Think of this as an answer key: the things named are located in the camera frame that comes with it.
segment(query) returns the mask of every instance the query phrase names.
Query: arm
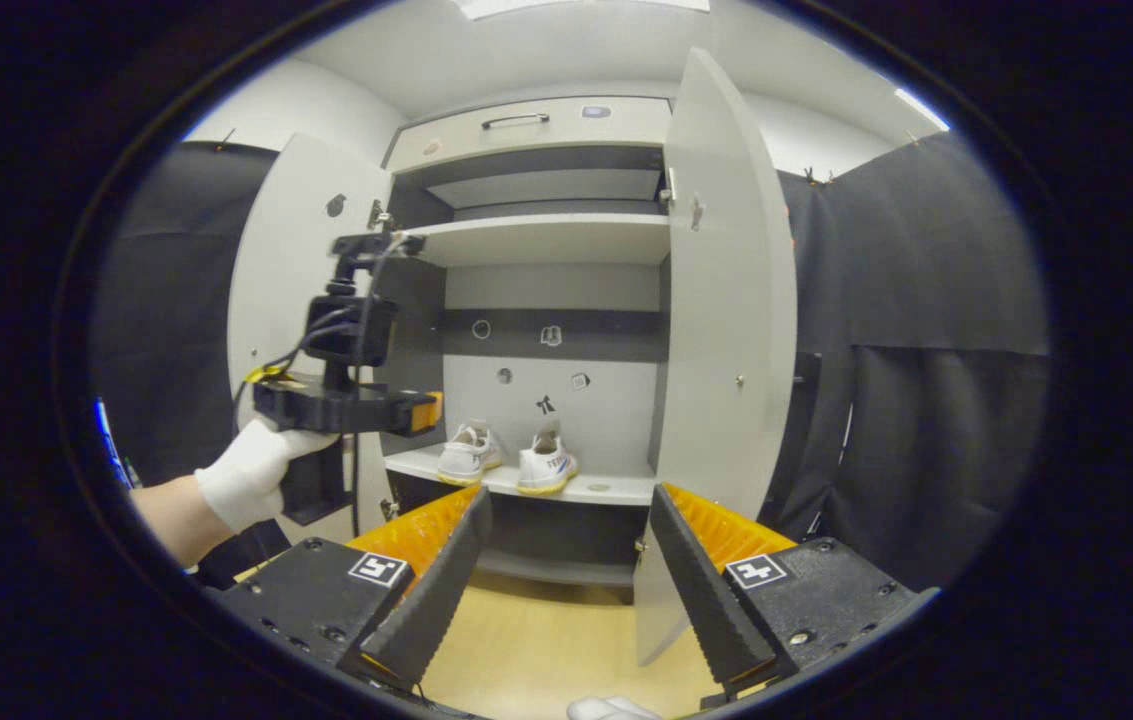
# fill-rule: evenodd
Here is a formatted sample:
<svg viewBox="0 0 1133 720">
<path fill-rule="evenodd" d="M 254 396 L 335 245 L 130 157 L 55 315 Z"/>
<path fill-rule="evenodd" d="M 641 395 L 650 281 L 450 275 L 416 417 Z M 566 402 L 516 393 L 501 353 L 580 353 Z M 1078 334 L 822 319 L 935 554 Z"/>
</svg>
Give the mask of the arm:
<svg viewBox="0 0 1133 720">
<path fill-rule="evenodd" d="M 219 543 L 278 516 L 282 511 L 278 483 L 287 464 L 338 438 L 306 430 L 276 432 L 265 421 L 252 420 L 210 468 L 136 489 L 131 500 L 167 552 L 188 568 Z"/>
</svg>

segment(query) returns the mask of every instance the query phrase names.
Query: shoe sole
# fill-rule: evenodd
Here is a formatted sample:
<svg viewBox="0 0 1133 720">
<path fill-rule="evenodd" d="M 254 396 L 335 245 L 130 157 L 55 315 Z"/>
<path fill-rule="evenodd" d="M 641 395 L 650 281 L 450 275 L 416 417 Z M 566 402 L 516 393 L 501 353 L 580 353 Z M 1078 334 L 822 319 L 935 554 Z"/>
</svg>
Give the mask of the shoe sole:
<svg viewBox="0 0 1133 720">
<path fill-rule="evenodd" d="M 442 473 L 437 474 L 437 478 L 442 480 L 449 486 L 468 488 L 472 483 L 479 482 L 479 480 L 485 475 L 485 471 L 497 468 L 499 465 L 503 465 L 503 460 L 493 461 L 491 465 L 483 465 L 480 473 L 472 475 L 470 478 L 453 478 L 451 475 L 444 475 Z"/>
<path fill-rule="evenodd" d="M 557 483 L 555 486 L 547 486 L 547 488 L 521 488 L 521 484 L 519 483 L 519 484 L 517 484 L 517 492 L 520 492 L 521 495 L 551 495 L 551 493 L 557 492 L 557 491 L 560 491 L 560 489 L 565 488 L 566 483 L 570 482 L 570 478 L 573 478 L 576 476 L 576 474 L 578 474 L 578 473 L 579 473 L 579 468 L 574 468 L 573 471 L 570 471 L 570 473 L 568 473 L 566 476 L 564 478 L 562 478 L 562 482 Z"/>
</svg>

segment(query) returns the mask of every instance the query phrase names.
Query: drawer handle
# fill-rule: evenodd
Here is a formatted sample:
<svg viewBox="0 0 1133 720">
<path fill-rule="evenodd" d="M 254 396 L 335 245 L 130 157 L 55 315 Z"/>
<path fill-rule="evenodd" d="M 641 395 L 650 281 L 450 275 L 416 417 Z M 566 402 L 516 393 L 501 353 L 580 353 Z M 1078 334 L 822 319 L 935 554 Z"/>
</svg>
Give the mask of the drawer handle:
<svg viewBox="0 0 1133 720">
<path fill-rule="evenodd" d="M 505 120 L 523 120 L 526 118 L 539 118 L 539 122 L 547 122 L 548 113 L 509 115 L 508 118 L 494 118 L 493 120 L 487 120 L 482 124 L 482 128 L 489 129 L 494 122 L 504 122 Z"/>
</svg>

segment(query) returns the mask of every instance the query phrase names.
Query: black curtain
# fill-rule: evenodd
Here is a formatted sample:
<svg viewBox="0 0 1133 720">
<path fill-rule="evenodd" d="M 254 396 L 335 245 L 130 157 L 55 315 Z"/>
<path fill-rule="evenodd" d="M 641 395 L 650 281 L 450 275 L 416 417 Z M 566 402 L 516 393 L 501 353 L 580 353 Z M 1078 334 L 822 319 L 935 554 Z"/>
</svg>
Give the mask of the black curtain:
<svg viewBox="0 0 1133 720">
<path fill-rule="evenodd" d="M 780 181 L 798 350 L 823 364 L 776 525 L 844 539 L 910 587 L 949 583 L 1008 509 L 1041 426 L 1049 323 L 1026 226 L 951 133 L 832 184 Z"/>
<path fill-rule="evenodd" d="M 275 158 L 181 143 L 137 188 L 110 242 L 91 314 L 91 379 L 145 486 L 205 468 L 232 439 L 228 288 Z M 199 576 L 228 587 L 287 544 L 274 520 L 256 524 L 211 551 Z"/>
</svg>

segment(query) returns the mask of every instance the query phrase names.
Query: open cabinet door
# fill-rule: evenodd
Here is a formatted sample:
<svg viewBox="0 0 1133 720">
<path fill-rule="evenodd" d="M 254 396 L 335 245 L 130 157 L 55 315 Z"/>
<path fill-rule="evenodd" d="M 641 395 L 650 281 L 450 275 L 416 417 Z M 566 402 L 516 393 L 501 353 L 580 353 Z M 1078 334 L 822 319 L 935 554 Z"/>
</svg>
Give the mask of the open cabinet door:
<svg viewBox="0 0 1133 720">
<path fill-rule="evenodd" d="M 330 245 L 342 234 L 367 232 L 370 203 L 387 204 L 392 176 L 356 152 L 304 135 L 291 137 L 255 196 L 242 229 L 228 293 L 228 382 L 237 384 L 264 363 L 287 355 L 304 336 L 309 300 L 325 291 L 337 261 Z M 358 293 L 365 293 L 359 283 Z M 292 370 L 320 374 L 323 363 L 301 354 Z M 368 370 L 363 370 L 363 379 Z M 238 423 L 255 418 L 250 388 L 242 393 Z M 391 497 L 380 454 L 380 434 L 360 438 L 359 497 L 355 509 L 361 531 L 383 524 L 380 498 Z M 287 536 L 351 539 L 351 519 L 337 513 L 300 530 L 278 518 Z"/>
<path fill-rule="evenodd" d="M 796 276 L 784 193 L 752 109 L 691 49 L 663 147 L 672 311 L 657 480 L 757 518 L 784 437 L 796 351 Z M 654 547 L 647 533 L 645 544 Z M 638 659 L 685 628 L 649 557 L 634 576 Z"/>
</svg>

